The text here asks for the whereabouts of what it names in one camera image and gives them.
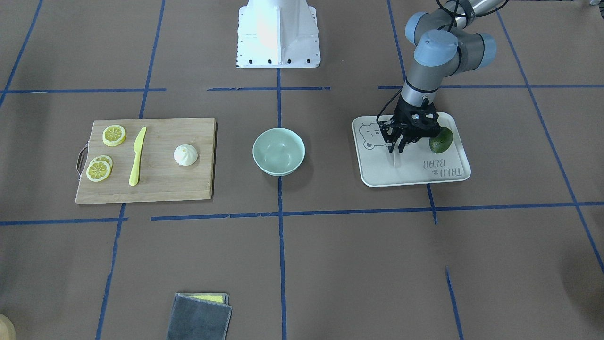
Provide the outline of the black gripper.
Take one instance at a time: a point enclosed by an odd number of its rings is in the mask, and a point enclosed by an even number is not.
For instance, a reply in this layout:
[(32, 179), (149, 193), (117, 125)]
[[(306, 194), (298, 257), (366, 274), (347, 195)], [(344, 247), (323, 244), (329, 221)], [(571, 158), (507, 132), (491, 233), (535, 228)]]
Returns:
[(442, 127), (438, 123), (439, 114), (429, 98), (423, 95), (419, 106), (407, 103), (399, 94), (393, 95), (384, 105), (386, 109), (397, 98), (394, 114), (390, 122), (395, 133), (387, 133), (387, 147), (389, 153), (398, 144), (398, 152), (402, 153), (406, 145), (418, 142), (421, 138), (436, 137)]

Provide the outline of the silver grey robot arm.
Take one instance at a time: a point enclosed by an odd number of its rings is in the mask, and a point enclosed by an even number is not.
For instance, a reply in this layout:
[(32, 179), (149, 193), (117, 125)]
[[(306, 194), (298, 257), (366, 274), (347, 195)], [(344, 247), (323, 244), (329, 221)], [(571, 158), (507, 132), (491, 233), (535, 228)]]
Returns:
[(405, 26), (405, 36), (414, 45), (414, 60), (399, 90), (394, 114), (376, 118), (390, 153), (422, 138), (435, 138), (443, 131), (435, 108), (436, 93), (445, 77), (490, 65), (497, 44), (486, 33), (465, 31), (479, 17), (502, 9), (505, 0), (448, 0), (436, 2), (432, 13), (418, 12)]

